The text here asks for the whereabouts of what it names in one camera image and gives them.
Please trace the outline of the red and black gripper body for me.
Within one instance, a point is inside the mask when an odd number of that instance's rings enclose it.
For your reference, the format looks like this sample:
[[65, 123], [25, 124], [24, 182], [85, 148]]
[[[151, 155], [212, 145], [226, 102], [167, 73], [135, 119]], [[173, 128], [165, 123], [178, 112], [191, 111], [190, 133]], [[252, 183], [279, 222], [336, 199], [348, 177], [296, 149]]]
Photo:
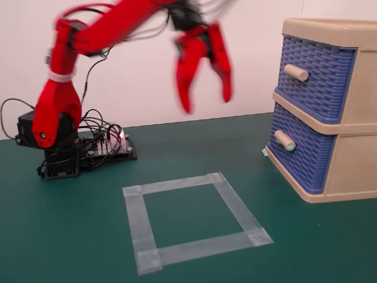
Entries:
[[171, 15], [174, 29], [183, 33], [175, 40], [176, 44], [185, 44], [190, 39], [210, 44], [207, 31], [209, 24], [201, 15], [197, 1], [173, 1], [167, 4], [166, 8]]

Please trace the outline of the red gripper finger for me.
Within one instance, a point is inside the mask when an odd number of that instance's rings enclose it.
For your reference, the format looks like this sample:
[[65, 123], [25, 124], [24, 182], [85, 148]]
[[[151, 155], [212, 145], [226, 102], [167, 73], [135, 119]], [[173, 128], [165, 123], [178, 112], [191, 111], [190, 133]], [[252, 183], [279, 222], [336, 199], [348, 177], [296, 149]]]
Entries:
[[209, 56], [212, 69], [220, 77], [222, 83], [222, 96], [225, 103], [232, 99], [232, 66], [227, 53], [227, 48], [222, 36], [220, 24], [216, 21], [208, 26], [207, 33], [210, 40]]
[[183, 110], [191, 114], [190, 87], [199, 66], [199, 61], [207, 56], [207, 44], [200, 39], [206, 29], [198, 26], [176, 38], [174, 43], [179, 51], [176, 65], [176, 86]]

